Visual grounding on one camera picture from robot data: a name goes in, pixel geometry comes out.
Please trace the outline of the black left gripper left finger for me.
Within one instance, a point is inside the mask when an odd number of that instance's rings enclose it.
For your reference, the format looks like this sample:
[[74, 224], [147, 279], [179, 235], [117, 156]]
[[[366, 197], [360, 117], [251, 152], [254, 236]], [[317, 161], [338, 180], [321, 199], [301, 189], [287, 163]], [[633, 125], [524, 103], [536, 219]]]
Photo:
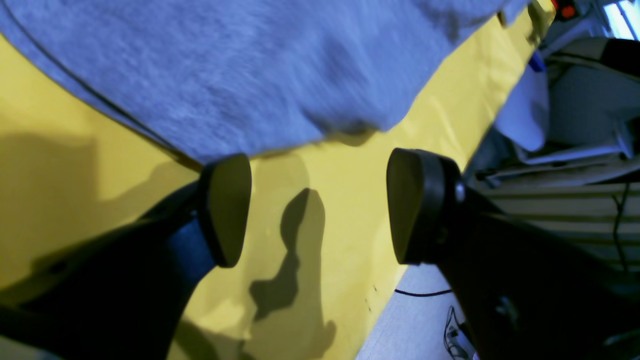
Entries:
[[164, 360], [185, 307], [242, 255], [250, 160], [205, 166], [136, 221], [1, 292], [1, 335], [66, 360]]

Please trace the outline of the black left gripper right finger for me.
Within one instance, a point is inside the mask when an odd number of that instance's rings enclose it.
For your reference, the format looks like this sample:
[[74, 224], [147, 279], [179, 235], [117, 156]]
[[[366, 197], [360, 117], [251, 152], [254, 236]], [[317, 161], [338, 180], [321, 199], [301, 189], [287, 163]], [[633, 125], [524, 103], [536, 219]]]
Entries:
[[467, 187], [457, 164], [395, 148], [386, 167], [399, 264], [436, 265], [482, 360], [637, 360], [640, 288]]

